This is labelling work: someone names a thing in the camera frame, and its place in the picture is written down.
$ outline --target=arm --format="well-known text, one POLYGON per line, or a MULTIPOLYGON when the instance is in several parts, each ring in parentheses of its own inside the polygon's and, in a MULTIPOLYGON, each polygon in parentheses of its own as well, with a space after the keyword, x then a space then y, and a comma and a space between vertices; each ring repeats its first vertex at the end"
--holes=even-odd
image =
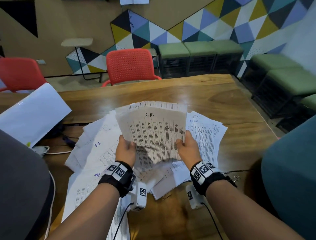
MULTIPOLYGON (((120 136, 115 158, 134 166, 135 143, 128 143, 120 136)), ((109 232, 119 191, 108 183, 99 184, 91 194, 67 217, 48 240, 103 240, 109 232)))
MULTIPOLYGON (((198 144, 189 131, 186 131, 185 143, 178 139, 177 146, 189 170, 202 161, 198 144)), ((229 239, 303 239, 226 180, 213 182, 206 191, 206 199, 229 239)))

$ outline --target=wooden table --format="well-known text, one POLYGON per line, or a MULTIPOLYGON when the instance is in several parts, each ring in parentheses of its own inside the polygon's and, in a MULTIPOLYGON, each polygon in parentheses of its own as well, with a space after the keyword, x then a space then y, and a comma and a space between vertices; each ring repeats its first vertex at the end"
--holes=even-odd
MULTIPOLYGON (((0 112, 26 95, 1 93, 0 112)), ((65 123, 93 122, 116 107, 144 100, 187 104, 188 111, 196 111, 228 127, 218 155, 219 168, 223 171, 249 169, 277 140, 230 75, 210 74, 149 81, 61 92, 60 95, 73 110, 65 118, 65 123)), ((81 133, 82 127, 74 126, 68 127, 65 134, 80 136, 81 133)), ((52 152, 69 150, 58 138, 44 143, 51 146, 52 152)), ((63 165, 67 157, 68 154, 45 156, 57 185, 51 231, 61 222, 68 179, 72 174, 63 165)), ((246 174, 240 173, 239 176, 241 181, 237 185, 243 190, 246 174)), ((158 201, 149 194, 146 208, 140 212, 129 212, 128 220, 131 239, 219 239, 207 210, 191 210, 185 184, 158 201)))

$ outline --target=electrical outlet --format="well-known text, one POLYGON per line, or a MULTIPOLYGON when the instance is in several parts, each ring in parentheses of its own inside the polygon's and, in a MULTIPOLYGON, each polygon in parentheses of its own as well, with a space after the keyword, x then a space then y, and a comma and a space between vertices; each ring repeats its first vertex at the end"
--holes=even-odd
POLYGON ((36 60, 38 64, 46 64, 46 62, 44 61, 44 59, 40 59, 40 60, 36 60))

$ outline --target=red plastic chair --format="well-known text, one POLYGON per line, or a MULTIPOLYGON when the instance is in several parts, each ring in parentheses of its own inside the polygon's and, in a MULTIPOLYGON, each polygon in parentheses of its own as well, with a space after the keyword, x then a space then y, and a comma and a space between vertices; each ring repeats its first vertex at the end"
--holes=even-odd
POLYGON ((0 92, 36 90, 47 83, 37 62, 30 58, 0 58, 0 79, 6 85, 0 92))
POLYGON ((155 75, 153 59, 147 49, 135 48, 109 52, 106 56, 107 72, 110 80, 107 84, 115 84, 135 80, 161 80, 155 75))

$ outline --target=floor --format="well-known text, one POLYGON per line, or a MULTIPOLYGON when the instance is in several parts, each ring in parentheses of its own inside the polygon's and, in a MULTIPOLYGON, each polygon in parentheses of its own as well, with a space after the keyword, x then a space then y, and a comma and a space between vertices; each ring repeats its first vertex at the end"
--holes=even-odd
MULTIPOLYGON (((88 75, 86 78, 92 77, 99 77, 99 74, 96 75, 88 75)), ((108 74, 104 73, 102 76, 102 83, 108 80, 108 74)), ((260 115, 264 118, 267 122, 268 126, 274 132, 277 137, 282 137, 285 135, 280 129, 276 128, 275 125, 281 120, 280 118, 277 119, 269 119, 266 113, 250 98, 251 93, 238 81, 237 78, 233 76, 234 81, 236 82, 237 86, 240 90, 246 95, 252 105, 257 109, 260 115)), ((98 88, 101 87, 102 83, 99 83, 99 79, 89 80, 86 81, 83 79, 82 76, 71 76, 71 77, 56 77, 56 78, 47 78, 46 79, 58 92, 63 91, 75 91, 75 90, 85 90, 91 88, 98 88)))

